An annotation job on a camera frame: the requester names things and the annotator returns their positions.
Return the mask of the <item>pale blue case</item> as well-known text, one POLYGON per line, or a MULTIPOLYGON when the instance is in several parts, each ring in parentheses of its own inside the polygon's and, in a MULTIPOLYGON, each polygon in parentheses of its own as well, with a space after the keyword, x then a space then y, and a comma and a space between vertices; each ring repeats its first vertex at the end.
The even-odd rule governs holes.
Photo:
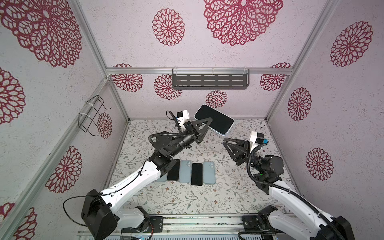
POLYGON ((216 183, 214 162, 203 162, 203 183, 206 185, 214 185, 216 183))
POLYGON ((165 183, 165 182, 168 181, 167 178, 168 178, 168 176, 164 175, 164 176, 160 177, 159 179, 157 179, 156 182, 158 182, 158 183, 165 183))

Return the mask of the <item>light blue phone case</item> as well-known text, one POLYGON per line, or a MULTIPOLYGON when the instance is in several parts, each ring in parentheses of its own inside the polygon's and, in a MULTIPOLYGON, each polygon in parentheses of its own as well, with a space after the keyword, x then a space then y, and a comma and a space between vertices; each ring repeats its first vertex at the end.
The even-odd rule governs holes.
POLYGON ((192 162, 189 160, 180 161, 179 182, 190 183, 192 178, 192 162))

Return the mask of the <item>bare black phone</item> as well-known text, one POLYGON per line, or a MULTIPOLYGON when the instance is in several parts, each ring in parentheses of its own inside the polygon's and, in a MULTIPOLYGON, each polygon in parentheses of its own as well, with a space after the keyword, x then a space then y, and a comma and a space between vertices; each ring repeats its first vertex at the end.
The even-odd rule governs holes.
POLYGON ((203 185, 203 164, 200 164, 200 163, 192 164, 191 185, 192 186, 203 185))
POLYGON ((176 163, 173 168, 168 172, 167 180, 168 181, 178 181, 180 175, 180 163, 179 159, 176 159, 176 163))

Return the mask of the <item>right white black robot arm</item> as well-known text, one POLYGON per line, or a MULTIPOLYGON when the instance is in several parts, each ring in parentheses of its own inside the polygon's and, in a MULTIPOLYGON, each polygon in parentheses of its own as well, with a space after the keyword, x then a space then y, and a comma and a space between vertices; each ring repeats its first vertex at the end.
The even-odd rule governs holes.
POLYGON ((271 240, 276 234, 287 234, 295 240, 353 240, 355 235, 348 220, 337 218, 320 210, 304 197, 293 191, 280 177, 284 173, 284 162, 274 155, 259 156, 268 140, 256 140, 256 147, 246 140, 225 138, 223 145, 230 157, 239 166, 246 164, 247 174, 256 187, 278 200, 294 216, 288 216, 277 207, 268 205, 256 215, 242 217, 244 235, 260 235, 271 240))

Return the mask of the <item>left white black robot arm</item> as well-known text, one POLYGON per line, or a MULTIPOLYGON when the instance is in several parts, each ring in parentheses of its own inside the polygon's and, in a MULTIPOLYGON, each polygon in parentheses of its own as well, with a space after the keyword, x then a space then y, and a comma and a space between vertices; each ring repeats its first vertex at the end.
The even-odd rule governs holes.
POLYGON ((212 121, 211 118, 187 121, 182 132, 149 135, 154 152, 137 171, 101 192, 95 189, 88 192, 81 218, 94 239, 103 240, 116 229, 147 230, 150 216, 144 208, 122 210, 123 205, 141 189, 167 174, 176 165, 177 154, 193 143, 200 144, 212 121))

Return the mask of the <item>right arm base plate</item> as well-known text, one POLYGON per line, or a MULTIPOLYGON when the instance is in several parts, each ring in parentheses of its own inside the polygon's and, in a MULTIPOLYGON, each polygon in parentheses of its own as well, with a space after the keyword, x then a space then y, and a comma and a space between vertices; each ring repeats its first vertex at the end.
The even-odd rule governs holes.
POLYGON ((263 231, 271 229, 268 218, 264 215, 246 215, 242 216, 245 231, 263 231))

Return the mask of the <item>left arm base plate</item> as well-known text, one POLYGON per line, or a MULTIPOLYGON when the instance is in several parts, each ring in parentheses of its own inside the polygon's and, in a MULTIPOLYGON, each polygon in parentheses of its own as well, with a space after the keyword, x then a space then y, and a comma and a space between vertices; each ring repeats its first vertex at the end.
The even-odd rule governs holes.
POLYGON ((150 217, 148 221, 143 223, 143 227, 134 228, 124 228, 122 233, 162 233, 164 226, 164 217, 150 217))

